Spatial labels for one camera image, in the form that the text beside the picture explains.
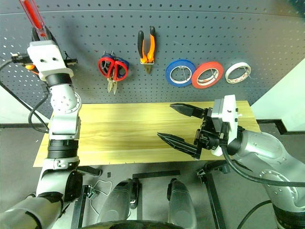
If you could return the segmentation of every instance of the white wall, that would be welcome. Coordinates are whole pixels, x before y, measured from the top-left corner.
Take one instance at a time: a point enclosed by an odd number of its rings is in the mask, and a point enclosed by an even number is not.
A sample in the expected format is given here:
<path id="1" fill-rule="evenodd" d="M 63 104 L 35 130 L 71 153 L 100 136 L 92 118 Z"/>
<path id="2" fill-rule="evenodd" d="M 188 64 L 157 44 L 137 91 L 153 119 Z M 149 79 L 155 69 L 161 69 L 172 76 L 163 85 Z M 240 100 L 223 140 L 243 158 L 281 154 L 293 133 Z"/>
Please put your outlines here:
<path id="1" fill-rule="evenodd" d="M 13 124 L 13 123 L 28 123 L 29 110 L 22 106 L 13 96 L 5 91 L 0 86 L 0 123 Z M 44 122 L 49 122 L 41 113 L 37 114 Z M 33 115 L 33 123 L 40 123 L 40 121 Z"/>
<path id="2" fill-rule="evenodd" d="M 281 119 L 288 131 L 305 131 L 305 59 L 251 108 L 256 119 Z"/>

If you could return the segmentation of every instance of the black cable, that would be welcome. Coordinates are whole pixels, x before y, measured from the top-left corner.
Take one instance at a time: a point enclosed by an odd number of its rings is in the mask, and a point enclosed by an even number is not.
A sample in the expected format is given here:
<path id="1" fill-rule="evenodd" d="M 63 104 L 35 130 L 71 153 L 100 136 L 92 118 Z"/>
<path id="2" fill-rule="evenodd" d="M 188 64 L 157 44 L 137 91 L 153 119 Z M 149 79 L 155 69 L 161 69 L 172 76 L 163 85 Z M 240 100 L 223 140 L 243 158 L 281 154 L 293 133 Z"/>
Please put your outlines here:
<path id="1" fill-rule="evenodd" d="M 240 224 L 238 225 L 237 229 L 241 229 L 242 226 L 244 225 L 244 223 L 247 221 L 247 219 L 253 214 L 253 212 L 255 212 L 257 209 L 259 209 L 261 206 L 264 206 L 266 204 L 270 204 L 271 203 L 271 200 L 266 200 L 266 201 L 263 201 L 259 204 L 257 204 L 254 208 L 252 208 L 248 213 L 247 215 L 243 218 L 243 220 L 240 222 Z"/>
<path id="2" fill-rule="evenodd" d="M 6 65 L 8 65 L 9 63 L 12 63 L 12 62 L 13 62 L 12 59 L 6 60 L 3 64 L 0 65 L 0 71 L 1 71 L 2 68 L 4 68 Z"/>
<path id="3" fill-rule="evenodd" d="M 37 130 L 37 131 L 39 131 L 39 132 L 42 132 L 42 133 L 48 133 L 49 132 L 49 129 L 48 129 L 48 127 L 47 127 L 47 130 L 41 130 L 41 129 L 39 129 L 39 128 L 36 128 L 34 125 L 33 125 L 33 123 L 32 123 L 32 116 L 33 116 L 33 114 L 34 114 L 34 112 L 38 109 L 38 107 L 40 107 L 47 99 L 48 99 L 48 97 L 49 97 L 49 90 L 46 88 L 46 90 L 44 90 L 43 91 L 44 92 L 44 97 L 43 97 L 43 99 L 39 102 L 39 103 L 37 103 L 34 107 L 33 107 L 33 109 L 30 111 L 30 113 L 29 113 L 29 117 L 28 117 L 28 122 L 29 122 L 29 124 L 30 124 L 30 126 L 34 129 L 34 130 Z"/>
<path id="4" fill-rule="evenodd" d="M 229 166 L 239 175 L 241 175 L 243 178 L 246 178 L 248 180 L 261 183 L 264 185 L 272 185 L 272 186 L 282 186 L 282 187 L 305 187 L 305 182 L 293 182 L 293 181 L 276 181 L 276 180 L 268 180 L 268 179 L 263 179 L 263 178 L 258 178 L 251 176 L 243 171 L 241 171 L 231 160 L 231 158 L 228 155 L 227 152 L 227 146 L 225 143 L 219 143 L 219 146 L 221 150 L 223 151 L 223 155 Z"/>
<path id="5" fill-rule="evenodd" d="M 29 107 L 26 103 L 24 103 L 18 96 L 16 96 L 9 88 L 7 88 L 1 81 L 0 86 L 3 87 L 4 90 L 6 90 L 11 96 L 13 96 L 19 103 L 21 103 L 25 108 L 27 108 L 29 111 L 32 110 L 31 107 Z M 34 115 L 38 118 L 38 120 L 45 126 L 45 128 L 49 131 L 48 126 L 45 124 L 45 122 L 40 118 L 40 116 L 35 112 Z"/>

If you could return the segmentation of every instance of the tape roll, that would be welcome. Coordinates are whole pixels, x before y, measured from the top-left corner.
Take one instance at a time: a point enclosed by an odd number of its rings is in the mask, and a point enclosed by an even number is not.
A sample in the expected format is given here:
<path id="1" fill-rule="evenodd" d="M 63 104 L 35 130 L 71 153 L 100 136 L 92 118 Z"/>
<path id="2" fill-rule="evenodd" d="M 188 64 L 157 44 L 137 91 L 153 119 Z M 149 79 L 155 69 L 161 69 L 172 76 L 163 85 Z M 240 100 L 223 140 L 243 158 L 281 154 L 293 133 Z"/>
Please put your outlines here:
<path id="1" fill-rule="evenodd" d="M 207 79 L 201 80 L 199 77 L 202 73 L 211 70 L 212 76 Z M 217 83 L 224 73 L 224 68 L 219 62 L 211 61 L 201 64 L 193 74 L 192 84 L 195 88 L 203 89 L 213 86 Z"/>
<path id="2" fill-rule="evenodd" d="M 182 81 L 174 80 L 172 78 L 172 73 L 177 68 L 181 68 L 183 70 L 185 70 L 185 69 L 189 70 L 190 75 L 185 76 L 185 80 L 182 80 Z M 167 66 L 167 68 L 165 70 L 165 78 L 169 84 L 171 84 L 175 87 L 185 87 L 192 83 L 191 78 L 192 78 L 192 75 L 194 74 L 195 70 L 196 70 L 196 67 L 192 62 L 190 62 L 188 60 L 177 60 L 177 61 L 171 62 Z"/>
<path id="3" fill-rule="evenodd" d="M 245 73 L 242 76 L 237 77 L 235 79 L 229 79 L 230 74 L 238 68 L 244 68 Z M 239 83 L 239 82 L 245 80 L 250 75 L 250 73 L 251 73 L 250 65 L 248 65 L 246 62 L 240 62 L 240 63 L 233 64 L 231 67 L 229 67 L 228 70 L 225 72 L 224 77 L 228 83 Z"/>

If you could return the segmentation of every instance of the gray floor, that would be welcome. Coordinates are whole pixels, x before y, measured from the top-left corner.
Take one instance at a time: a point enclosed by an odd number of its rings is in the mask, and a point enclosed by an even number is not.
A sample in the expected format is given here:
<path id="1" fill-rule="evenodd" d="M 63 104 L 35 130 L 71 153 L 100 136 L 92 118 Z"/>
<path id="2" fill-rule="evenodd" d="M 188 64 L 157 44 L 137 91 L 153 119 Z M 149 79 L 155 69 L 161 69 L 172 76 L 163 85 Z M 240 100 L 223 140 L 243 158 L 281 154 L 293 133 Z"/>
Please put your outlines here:
<path id="1" fill-rule="evenodd" d="M 279 135 L 274 124 L 260 125 L 261 130 L 275 135 L 284 144 L 287 151 L 294 157 L 305 162 L 305 135 Z M 7 210 L 33 192 L 37 185 L 40 168 L 32 168 L 35 155 L 42 140 L 42 134 L 34 130 L 0 129 L 0 209 Z M 206 188 L 199 182 L 195 171 L 203 166 L 203 161 L 179 163 L 154 163 L 132 165 L 101 166 L 103 175 L 99 178 L 110 180 L 115 186 L 121 180 L 131 177 L 134 173 L 155 172 L 179 169 L 180 179 L 188 187 L 201 229 L 214 229 L 213 216 L 210 209 Z M 167 185 L 173 177 L 141 179 L 143 191 L 143 219 L 167 220 L 168 201 Z M 214 173 L 215 185 L 223 208 L 228 229 L 234 229 L 242 217 L 257 203 L 268 199 L 261 185 L 250 182 L 236 173 Z M 84 184 L 94 184 L 96 179 L 86 175 Z M 108 192 L 109 184 L 100 184 L 99 189 Z M 92 205 L 99 211 L 106 196 L 99 194 L 92 200 Z M 129 219 L 135 219 L 136 210 L 131 212 Z M 73 204 L 54 225 L 54 229 L 69 229 L 73 212 Z M 96 221 L 97 215 L 87 201 L 83 225 Z M 264 206 L 255 212 L 247 221 L 244 229 L 274 229 L 274 214 L 271 205 Z"/>

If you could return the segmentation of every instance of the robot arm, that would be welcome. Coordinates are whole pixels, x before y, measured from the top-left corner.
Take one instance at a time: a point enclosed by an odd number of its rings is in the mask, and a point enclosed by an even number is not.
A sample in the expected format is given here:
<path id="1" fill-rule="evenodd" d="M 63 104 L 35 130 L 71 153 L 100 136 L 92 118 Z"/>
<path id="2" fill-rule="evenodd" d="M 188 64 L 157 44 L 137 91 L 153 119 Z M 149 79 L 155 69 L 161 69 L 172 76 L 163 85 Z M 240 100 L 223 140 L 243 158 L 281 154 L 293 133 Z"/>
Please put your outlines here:
<path id="1" fill-rule="evenodd" d="M 82 175 L 77 171 L 81 99 L 59 47 L 52 40 L 31 42 L 28 54 L 52 93 L 48 156 L 43 161 L 36 197 L 27 198 L 0 214 L 0 227 L 48 229 L 81 193 Z"/>
<path id="2" fill-rule="evenodd" d="M 213 108 L 201 109 L 188 104 L 172 104 L 171 107 L 184 115 L 203 118 L 203 123 L 196 132 L 195 145 L 158 133 L 162 140 L 196 159 L 200 159 L 202 148 L 211 149 L 216 156 L 224 153 L 228 164 L 238 174 L 263 183 L 279 228 L 305 226 L 305 164 L 289 155 L 274 136 L 237 126 L 234 95 L 215 100 Z M 229 155 L 252 170 L 254 176 L 238 169 Z"/>

